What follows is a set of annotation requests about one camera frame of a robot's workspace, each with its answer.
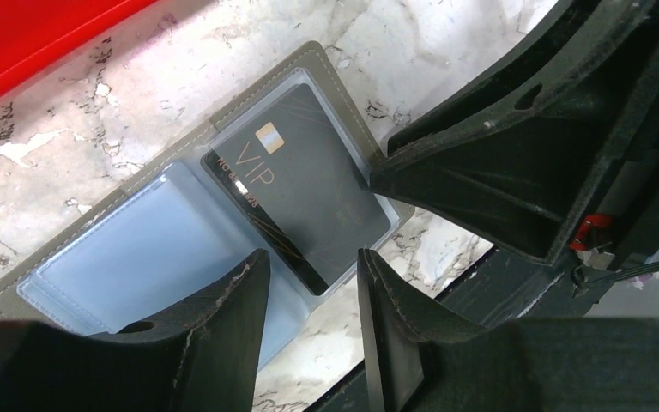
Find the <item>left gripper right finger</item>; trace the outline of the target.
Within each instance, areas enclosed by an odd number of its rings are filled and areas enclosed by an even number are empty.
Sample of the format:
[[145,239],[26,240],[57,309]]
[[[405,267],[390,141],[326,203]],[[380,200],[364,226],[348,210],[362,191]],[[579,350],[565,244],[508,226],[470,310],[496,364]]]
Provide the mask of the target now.
[[486,328],[357,258],[373,411],[659,411],[659,318],[518,318]]

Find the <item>red plastic bin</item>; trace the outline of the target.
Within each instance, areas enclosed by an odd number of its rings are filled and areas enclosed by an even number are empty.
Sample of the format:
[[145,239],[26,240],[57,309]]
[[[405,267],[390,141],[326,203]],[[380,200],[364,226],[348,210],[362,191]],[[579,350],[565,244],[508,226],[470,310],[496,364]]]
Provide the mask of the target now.
[[0,1],[0,98],[148,0]]

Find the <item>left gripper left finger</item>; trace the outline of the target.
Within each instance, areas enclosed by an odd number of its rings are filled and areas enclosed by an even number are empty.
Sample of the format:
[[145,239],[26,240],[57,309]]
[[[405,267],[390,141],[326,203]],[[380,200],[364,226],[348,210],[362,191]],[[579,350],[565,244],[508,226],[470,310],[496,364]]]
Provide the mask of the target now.
[[0,321],[0,411],[248,411],[269,280],[258,249],[124,333]]

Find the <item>grey card holder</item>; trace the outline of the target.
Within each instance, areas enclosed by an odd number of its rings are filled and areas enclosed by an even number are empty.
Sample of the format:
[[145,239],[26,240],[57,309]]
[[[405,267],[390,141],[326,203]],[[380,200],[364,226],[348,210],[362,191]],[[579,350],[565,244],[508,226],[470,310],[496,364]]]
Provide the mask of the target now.
[[[292,86],[311,86],[369,190],[384,154],[324,48],[304,43],[156,156],[59,235],[0,279],[0,320],[32,318],[83,336],[115,333],[216,282],[252,251],[268,251],[268,311],[259,365],[279,354],[311,314],[356,271],[312,294],[238,208],[202,159],[248,117]],[[412,207],[375,195],[394,216],[382,246]]]

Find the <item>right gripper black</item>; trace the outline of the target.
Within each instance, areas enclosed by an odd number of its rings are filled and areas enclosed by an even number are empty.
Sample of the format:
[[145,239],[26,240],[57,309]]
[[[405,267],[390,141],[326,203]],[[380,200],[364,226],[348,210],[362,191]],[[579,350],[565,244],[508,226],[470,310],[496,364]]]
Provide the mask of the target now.
[[659,249],[659,1],[560,1],[523,85],[372,169],[371,189],[531,261],[628,268]]

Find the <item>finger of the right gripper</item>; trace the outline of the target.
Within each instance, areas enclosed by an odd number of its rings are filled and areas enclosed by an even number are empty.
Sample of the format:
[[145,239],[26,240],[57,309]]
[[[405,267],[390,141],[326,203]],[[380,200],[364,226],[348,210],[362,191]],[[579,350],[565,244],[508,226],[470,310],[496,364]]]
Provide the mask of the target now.
[[388,140],[387,154],[446,130],[511,93],[546,65],[589,19],[596,0],[558,1],[516,46],[469,84]]

